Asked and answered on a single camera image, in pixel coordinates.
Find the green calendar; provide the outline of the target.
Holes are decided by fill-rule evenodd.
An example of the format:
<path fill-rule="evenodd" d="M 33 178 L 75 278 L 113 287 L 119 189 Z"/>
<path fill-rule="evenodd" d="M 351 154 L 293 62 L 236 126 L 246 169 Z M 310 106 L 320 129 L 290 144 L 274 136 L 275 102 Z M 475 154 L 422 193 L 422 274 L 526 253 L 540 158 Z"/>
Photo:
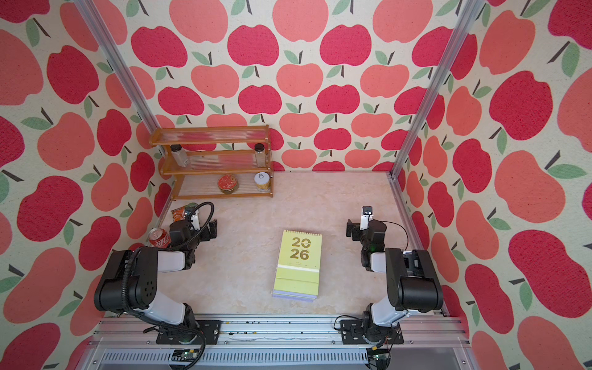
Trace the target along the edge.
<path fill-rule="evenodd" d="M 319 295 L 322 235 L 284 230 L 273 291 Z"/>

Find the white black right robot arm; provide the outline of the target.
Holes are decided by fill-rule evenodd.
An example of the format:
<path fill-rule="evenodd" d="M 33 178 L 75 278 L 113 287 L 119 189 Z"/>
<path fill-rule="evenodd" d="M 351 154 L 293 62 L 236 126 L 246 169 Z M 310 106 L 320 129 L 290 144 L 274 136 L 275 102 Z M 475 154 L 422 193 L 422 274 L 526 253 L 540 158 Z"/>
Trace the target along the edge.
<path fill-rule="evenodd" d="M 346 236 L 362 245 L 361 264 L 366 271 L 384 274 L 386 296 L 368 305 L 361 328 L 354 336 L 380 342 L 393 335 L 398 322 L 413 313 L 442 308 L 444 297 L 430 254 L 423 250 L 404 251 L 385 246 L 386 223 L 364 220 L 346 225 Z"/>

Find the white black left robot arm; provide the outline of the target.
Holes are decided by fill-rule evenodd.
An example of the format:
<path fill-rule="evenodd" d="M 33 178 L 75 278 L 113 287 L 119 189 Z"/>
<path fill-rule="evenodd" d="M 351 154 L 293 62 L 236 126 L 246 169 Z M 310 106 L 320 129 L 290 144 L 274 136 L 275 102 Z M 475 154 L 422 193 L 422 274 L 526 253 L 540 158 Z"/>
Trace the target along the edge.
<path fill-rule="evenodd" d="M 147 246 L 111 254 L 95 290 L 95 308 L 133 316 L 166 335 L 183 336 L 189 342 L 201 334 L 193 309 L 161 292 L 158 275 L 190 269 L 200 243 L 216 237 L 217 220 L 208 220 L 196 229 L 191 220 L 183 219 L 172 223 L 167 231 L 150 230 Z"/>

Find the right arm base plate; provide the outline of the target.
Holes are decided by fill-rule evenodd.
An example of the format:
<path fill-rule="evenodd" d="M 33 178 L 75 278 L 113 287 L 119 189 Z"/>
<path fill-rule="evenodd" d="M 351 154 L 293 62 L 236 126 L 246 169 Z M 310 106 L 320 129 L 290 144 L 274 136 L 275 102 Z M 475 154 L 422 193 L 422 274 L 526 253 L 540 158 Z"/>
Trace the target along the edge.
<path fill-rule="evenodd" d="M 361 319 L 343 319 L 336 326 L 344 345 L 402 345 L 404 338 L 400 324 L 377 326 Z"/>

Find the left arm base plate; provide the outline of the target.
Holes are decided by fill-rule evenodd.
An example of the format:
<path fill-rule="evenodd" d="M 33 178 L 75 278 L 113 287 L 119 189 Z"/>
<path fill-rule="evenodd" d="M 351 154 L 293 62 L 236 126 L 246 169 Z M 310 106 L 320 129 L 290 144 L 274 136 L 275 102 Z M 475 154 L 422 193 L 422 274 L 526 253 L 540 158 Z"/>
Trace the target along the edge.
<path fill-rule="evenodd" d="M 159 331 L 157 345 L 216 345 L 220 334 L 220 320 L 197 320 L 197 328 L 164 328 Z"/>

